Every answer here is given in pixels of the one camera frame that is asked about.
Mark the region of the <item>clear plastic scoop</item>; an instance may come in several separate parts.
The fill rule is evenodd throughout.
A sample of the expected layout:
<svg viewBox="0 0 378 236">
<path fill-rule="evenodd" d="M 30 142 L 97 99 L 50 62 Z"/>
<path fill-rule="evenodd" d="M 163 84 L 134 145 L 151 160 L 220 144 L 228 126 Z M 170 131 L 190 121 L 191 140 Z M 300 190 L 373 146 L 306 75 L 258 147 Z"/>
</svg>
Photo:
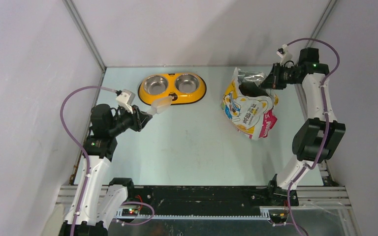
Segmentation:
<svg viewBox="0 0 378 236">
<path fill-rule="evenodd" d="M 156 99 L 152 102 L 150 109 L 146 113 L 152 116 L 160 114 L 171 106 L 172 100 L 172 96 Z"/>
</svg>

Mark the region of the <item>pet food bag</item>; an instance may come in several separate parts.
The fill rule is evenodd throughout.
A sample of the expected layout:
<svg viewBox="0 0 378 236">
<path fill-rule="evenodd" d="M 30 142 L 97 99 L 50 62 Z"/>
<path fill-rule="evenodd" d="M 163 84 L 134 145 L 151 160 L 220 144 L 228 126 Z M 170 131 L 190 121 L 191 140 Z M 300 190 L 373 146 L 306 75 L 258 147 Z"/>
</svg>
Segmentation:
<svg viewBox="0 0 378 236">
<path fill-rule="evenodd" d="M 236 67 L 220 104 L 233 126 L 251 140 L 266 138 L 278 120 L 274 114 L 278 96 L 259 87 L 265 76 Z"/>
</svg>

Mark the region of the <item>yellow double pet bowl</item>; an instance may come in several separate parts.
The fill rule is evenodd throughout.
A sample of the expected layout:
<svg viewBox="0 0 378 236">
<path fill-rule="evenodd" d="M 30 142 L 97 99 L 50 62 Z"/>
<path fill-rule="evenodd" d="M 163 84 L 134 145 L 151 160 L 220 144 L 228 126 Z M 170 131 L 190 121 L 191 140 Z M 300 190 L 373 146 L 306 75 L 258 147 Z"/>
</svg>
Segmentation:
<svg viewBox="0 0 378 236">
<path fill-rule="evenodd" d="M 147 105 L 157 99 L 172 96 L 172 105 L 192 104 L 206 94 L 205 81 L 191 72 L 154 74 L 139 85 L 138 97 Z"/>
</svg>

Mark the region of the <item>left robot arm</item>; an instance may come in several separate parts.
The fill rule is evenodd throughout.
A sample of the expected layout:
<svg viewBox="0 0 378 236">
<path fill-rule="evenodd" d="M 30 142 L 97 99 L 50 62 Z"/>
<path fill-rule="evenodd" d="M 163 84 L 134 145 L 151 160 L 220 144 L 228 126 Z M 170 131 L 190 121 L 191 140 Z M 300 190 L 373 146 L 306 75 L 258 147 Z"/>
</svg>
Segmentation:
<svg viewBox="0 0 378 236">
<path fill-rule="evenodd" d="M 102 182 L 117 146 L 116 137 L 126 130 L 141 131 L 157 108 L 129 112 L 122 106 L 111 108 L 99 104 L 91 109 L 90 133 L 83 145 L 85 162 L 72 205 L 64 219 L 61 236 L 106 236 L 116 210 L 135 201 L 136 192 L 131 178 L 114 178 L 100 202 Z"/>
</svg>

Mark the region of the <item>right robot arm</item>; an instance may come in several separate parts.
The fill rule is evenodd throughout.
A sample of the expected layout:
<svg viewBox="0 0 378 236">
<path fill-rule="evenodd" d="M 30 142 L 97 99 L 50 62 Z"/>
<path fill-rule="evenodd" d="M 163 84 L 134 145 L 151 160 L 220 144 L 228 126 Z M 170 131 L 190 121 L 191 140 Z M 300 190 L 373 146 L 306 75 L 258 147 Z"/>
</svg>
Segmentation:
<svg viewBox="0 0 378 236">
<path fill-rule="evenodd" d="M 346 126 L 337 121 L 331 105 L 329 76 L 328 65 L 319 61 L 319 50 L 308 47 L 300 51 L 294 66 L 275 63 L 259 86 L 282 90 L 287 85 L 301 85 L 307 102 L 307 119 L 292 141 L 293 157 L 266 187 L 267 201 L 274 206 L 290 198 L 309 170 L 333 156 L 345 134 Z"/>
</svg>

